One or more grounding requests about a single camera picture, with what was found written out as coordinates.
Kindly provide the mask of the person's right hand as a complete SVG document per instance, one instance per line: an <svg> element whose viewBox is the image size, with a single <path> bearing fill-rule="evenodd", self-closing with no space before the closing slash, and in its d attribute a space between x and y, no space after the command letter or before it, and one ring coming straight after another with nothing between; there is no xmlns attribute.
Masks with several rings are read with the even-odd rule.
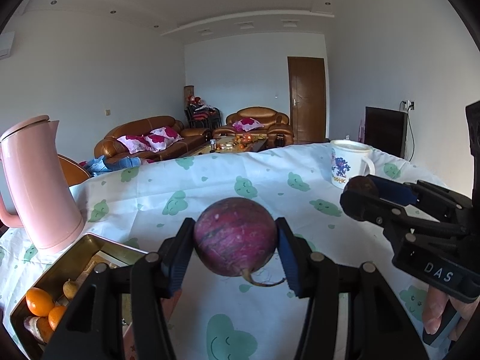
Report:
<svg viewBox="0 0 480 360"><path fill-rule="evenodd" d="M435 287L429 287L425 298L425 306L422 312L422 321L427 334L435 334L442 322L443 312L446 305L450 302L455 310L460 314L460 321L451 331L449 338L451 341L457 341L463 331L465 330L468 322L470 321L474 311L476 310L478 302L463 303L456 298L449 297L444 292L436 289Z"/></svg>

